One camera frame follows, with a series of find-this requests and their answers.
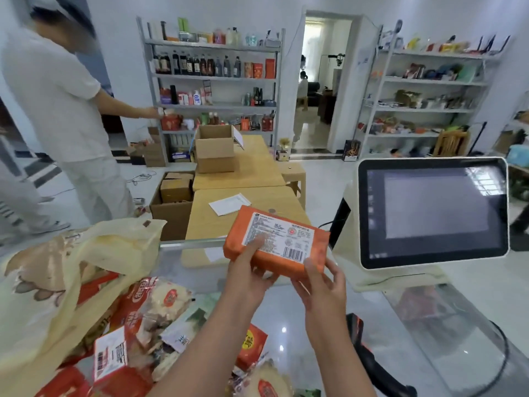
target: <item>curtain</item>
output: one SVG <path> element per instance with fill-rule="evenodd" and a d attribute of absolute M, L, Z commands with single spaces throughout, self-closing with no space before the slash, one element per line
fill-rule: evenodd
<path fill-rule="evenodd" d="M 315 82 L 320 68 L 324 38 L 324 23 L 307 21 L 303 37 L 302 54 L 306 58 L 305 72 L 309 82 Z"/>

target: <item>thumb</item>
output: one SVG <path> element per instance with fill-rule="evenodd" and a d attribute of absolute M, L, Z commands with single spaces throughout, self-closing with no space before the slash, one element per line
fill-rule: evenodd
<path fill-rule="evenodd" d="M 312 261 L 307 258 L 303 264 L 305 265 L 305 271 L 307 272 L 308 280 L 311 283 L 312 294 L 322 289 L 325 283 L 323 282 L 322 274 L 318 272 L 318 268 Z"/>

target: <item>shoe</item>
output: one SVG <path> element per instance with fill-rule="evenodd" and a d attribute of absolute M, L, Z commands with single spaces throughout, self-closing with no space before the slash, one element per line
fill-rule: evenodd
<path fill-rule="evenodd" d="M 70 226 L 71 226 L 71 224 L 68 223 L 67 221 L 56 221 L 54 224 L 52 224 L 52 225 L 50 225 L 48 227 L 45 227 L 45 228 L 42 228 L 42 229 L 39 229 L 39 230 L 32 230 L 31 233 L 32 234 L 44 234 L 46 232 L 54 232 L 54 231 L 64 230 L 64 229 L 67 229 Z"/>

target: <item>wooden table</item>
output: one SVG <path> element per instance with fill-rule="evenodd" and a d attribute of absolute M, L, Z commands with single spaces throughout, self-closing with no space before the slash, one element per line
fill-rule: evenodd
<path fill-rule="evenodd" d="M 235 146 L 235 171 L 195 175 L 193 190 L 283 186 L 285 181 L 262 136 L 243 135 L 244 150 Z"/>
<path fill-rule="evenodd" d="M 217 238 L 228 235 L 237 212 L 226 216 L 217 216 L 209 206 L 209 202 L 243 194 L 256 209 L 273 213 L 276 216 L 309 224 L 307 214 L 298 199 L 287 186 L 203 189 L 195 193 L 191 217 L 187 227 L 186 240 Z M 185 267 L 203 267 L 227 264 L 228 259 L 221 258 L 211 262 L 204 249 L 186 249 L 182 251 L 182 265 Z"/>

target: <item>doorway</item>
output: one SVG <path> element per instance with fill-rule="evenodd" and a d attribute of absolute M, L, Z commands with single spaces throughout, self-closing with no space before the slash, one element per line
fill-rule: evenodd
<path fill-rule="evenodd" d="M 328 137 L 353 16 L 307 12 L 294 115 L 294 154 L 331 154 Z"/>

